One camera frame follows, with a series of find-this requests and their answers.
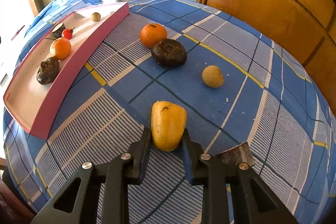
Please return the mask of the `dark cylinder log slice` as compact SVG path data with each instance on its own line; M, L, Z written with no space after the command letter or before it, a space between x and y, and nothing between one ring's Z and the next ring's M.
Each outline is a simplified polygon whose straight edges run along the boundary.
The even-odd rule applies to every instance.
M62 32L66 29L64 23L59 23L57 26L54 27L52 30L52 34L54 38L58 39L62 37Z

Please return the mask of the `pink white cardboard tray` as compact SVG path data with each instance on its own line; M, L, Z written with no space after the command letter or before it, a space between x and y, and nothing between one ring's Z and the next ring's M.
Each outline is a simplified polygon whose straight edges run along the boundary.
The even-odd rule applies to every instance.
M98 12L99 22L91 15ZM3 96L6 110L25 132L47 139L55 116L71 84L100 43L129 15L126 2L88 6L61 19L74 34L70 55L61 60L60 73L53 83L41 85L36 75L42 61L50 57L51 32L47 32L27 53L15 71Z

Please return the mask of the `small red tomato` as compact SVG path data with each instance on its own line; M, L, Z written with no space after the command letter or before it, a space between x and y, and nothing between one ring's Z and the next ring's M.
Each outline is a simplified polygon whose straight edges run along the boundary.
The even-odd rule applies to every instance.
M62 32L62 37L68 40L72 39L74 28L66 28Z

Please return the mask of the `orange mandarin with stem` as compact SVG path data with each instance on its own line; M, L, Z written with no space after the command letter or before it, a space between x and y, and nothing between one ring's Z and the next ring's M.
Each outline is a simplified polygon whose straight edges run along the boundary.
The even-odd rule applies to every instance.
M53 40L50 45L50 54L58 61L64 60L71 53L71 43L67 38L58 38Z

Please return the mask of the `brown bark wood chunk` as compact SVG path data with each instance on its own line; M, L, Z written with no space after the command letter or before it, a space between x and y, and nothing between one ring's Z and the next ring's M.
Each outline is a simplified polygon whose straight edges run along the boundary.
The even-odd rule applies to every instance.
M242 162L249 166L255 164L247 141L217 154L217 157L230 165L239 165Z

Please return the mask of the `yellow bell pepper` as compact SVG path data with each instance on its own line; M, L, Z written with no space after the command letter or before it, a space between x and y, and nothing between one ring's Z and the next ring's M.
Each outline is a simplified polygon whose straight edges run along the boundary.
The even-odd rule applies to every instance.
M151 134L154 146L165 152L174 151L185 130L187 111L168 101L157 101L151 109Z

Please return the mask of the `dark round mangosteen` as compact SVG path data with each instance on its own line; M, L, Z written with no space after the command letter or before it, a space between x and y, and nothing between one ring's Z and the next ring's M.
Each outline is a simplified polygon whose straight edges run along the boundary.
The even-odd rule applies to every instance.
M186 63L187 53L184 46L174 39L163 39L152 49L154 61L163 68L181 67Z

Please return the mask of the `small tan round fruit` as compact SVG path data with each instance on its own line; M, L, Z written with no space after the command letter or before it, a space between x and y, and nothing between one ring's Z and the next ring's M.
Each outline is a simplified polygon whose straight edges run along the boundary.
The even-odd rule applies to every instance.
M101 15L100 15L100 13L98 13L98 12L94 12L94 13L92 13L92 15L91 15L91 20L92 20L93 22L99 22L100 19L101 19Z

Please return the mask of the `blue plaid tablecloth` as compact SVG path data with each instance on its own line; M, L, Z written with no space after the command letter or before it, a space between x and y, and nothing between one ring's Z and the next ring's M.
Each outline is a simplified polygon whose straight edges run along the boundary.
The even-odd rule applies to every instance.
M335 115L288 51L189 0L132 0L80 69L46 140L3 112L3 175L39 211L84 162L111 161L157 121L215 156L248 143L255 172L299 223L335 200Z

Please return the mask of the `dark wrinkled avocado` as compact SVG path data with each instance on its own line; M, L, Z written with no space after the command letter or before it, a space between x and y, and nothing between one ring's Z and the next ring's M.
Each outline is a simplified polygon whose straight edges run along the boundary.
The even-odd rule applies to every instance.
M37 81L41 85L48 85L54 82L60 72L59 61L55 57L49 57L41 62L37 72Z

